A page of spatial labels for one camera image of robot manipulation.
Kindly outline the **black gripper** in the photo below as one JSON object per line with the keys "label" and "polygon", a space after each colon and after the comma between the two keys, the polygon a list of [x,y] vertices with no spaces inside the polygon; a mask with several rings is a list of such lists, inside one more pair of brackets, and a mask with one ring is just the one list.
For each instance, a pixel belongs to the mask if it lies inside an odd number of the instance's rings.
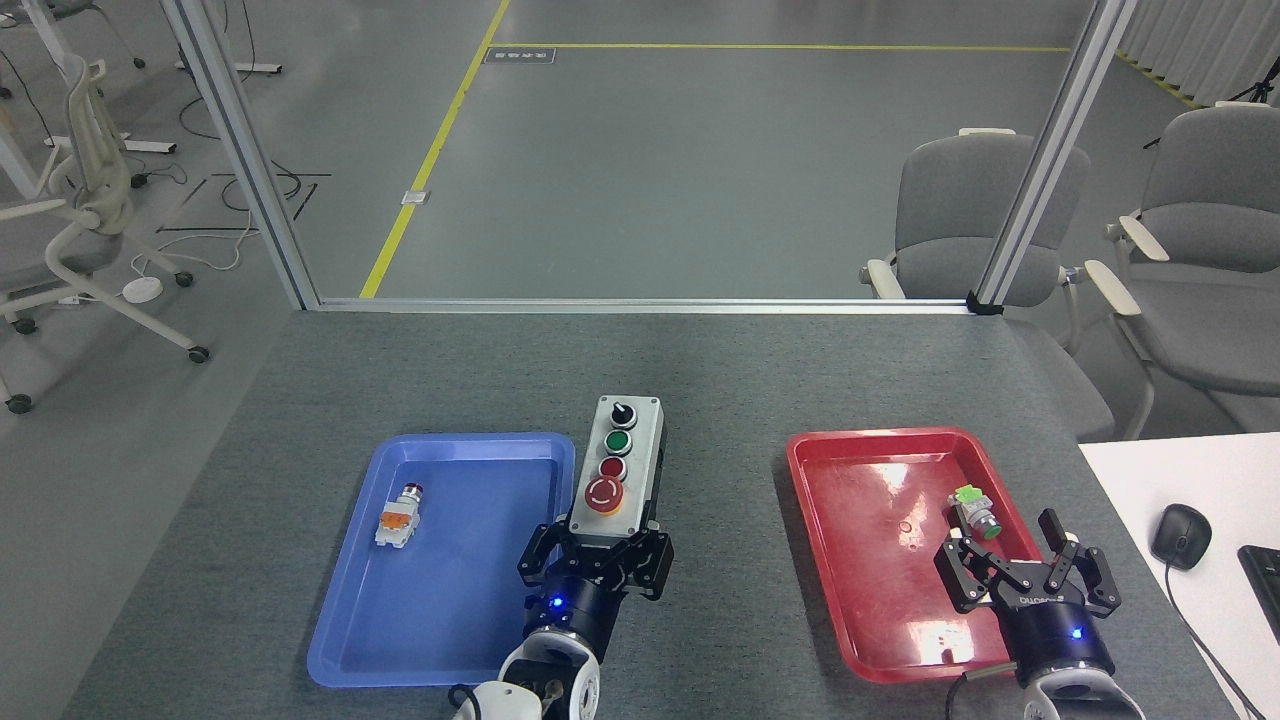
{"label": "black gripper", "polygon": [[[549,568],[549,557],[559,560]],[[532,593],[525,601],[525,634],[552,628],[581,641],[609,641],[628,591],[662,597],[675,547],[662,530],[641,530],[614,547],[614,560],[576,559],[576,536],[567,520],[535,527],[518,559],[518,574]]]}
{"label": "black gripper", "polygon": [[[1053,509],[1039,514],[1039,528],[1053,552],[1043,583],[1050,593],[998,585],[1011,578],[1009,562],[984,551],[963,530],[950,530],[934,555],[950,603],[965,614],[992,601],[1010,659],[1018,665],[1015,676],[1024,689],[1047,674],[1071,667],[1091,667],[1111,676],[1115,662],[1093,619],[1107,618],[1121,606],[1123,597],[1105,552],[1085,547],[1065,529]],[[1071,570],[1080,574],[1085,592],[1066,585]]]}

